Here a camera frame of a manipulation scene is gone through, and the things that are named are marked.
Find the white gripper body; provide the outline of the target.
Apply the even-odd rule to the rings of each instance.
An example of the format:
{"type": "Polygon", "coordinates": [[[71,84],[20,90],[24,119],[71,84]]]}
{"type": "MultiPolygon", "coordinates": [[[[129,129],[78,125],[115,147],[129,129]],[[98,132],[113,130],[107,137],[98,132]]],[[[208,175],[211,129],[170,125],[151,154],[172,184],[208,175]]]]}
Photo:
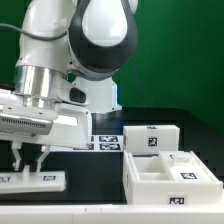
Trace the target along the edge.
{"type": "Polygon", "coordinates": [[[84,107],[57,103],[53,109],[23,105],[23,97],[0,89],[0,140],[85,149],[92,118],[84,107]]]}

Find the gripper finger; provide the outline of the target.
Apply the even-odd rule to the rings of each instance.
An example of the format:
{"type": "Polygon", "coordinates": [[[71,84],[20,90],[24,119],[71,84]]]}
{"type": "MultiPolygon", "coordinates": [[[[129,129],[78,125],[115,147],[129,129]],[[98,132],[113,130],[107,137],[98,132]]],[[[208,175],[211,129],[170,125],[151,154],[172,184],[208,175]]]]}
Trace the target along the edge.
{"type": "Polygon", "coordinates": [[[41,147],[42,154],[37,159],[37,169],[36,171],[39,172],[42,168],[42,162],[45,160],[45,158],[50,153],[50,146],[49,145],[43,145],[41,147]]]}
{"type": "Polygon", "coordinates": [[[20,156],[19,150],[21,149],[21,147],[22,147],[21,142],[18,142],[18,141],[12,142],[11,149],[15,158],[15,162],[13,163],[13,167],[15,171],[18,171],[20,168],[21,156],[20,156]]]}

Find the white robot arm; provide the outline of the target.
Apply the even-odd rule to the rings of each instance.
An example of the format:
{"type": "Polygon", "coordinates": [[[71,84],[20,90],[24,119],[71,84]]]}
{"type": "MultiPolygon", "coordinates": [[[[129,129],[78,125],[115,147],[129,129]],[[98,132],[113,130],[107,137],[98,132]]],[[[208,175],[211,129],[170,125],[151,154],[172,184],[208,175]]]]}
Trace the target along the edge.
{"type": "Polygon", "coordinates": [[[24,143],[84,149],[90,142],[93,83],[133,55],[138,0],[32,0],[18,28],[15,83],[0,83],[0,139],[20,168],[24,143]]]}

